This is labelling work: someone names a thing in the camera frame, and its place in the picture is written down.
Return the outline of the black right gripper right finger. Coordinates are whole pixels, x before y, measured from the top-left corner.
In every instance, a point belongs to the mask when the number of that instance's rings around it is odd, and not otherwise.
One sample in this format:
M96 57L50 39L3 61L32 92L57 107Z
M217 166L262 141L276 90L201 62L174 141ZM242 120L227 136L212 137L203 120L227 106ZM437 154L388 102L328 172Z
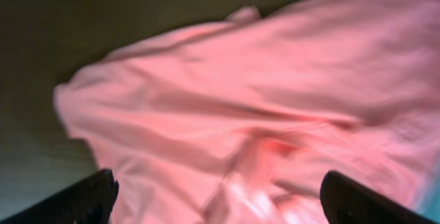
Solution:
M320 203L329 224L435 224L334 170L322 180Z

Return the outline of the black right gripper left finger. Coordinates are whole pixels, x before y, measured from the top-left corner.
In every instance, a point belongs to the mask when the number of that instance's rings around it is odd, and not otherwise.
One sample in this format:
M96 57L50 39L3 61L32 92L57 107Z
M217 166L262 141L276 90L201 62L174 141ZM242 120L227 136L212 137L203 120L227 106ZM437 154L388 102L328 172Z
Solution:
M112 171L104 169L1 224L108 224L118 191Z

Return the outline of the salmon pink t-shirt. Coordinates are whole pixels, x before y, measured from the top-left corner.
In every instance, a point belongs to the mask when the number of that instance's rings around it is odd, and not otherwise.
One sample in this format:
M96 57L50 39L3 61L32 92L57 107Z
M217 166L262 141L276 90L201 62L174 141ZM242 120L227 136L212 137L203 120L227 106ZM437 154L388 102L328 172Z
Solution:
M54 90L113 223L324 223L329 170L415 208L439 167L439 0L306 0L175 30Z

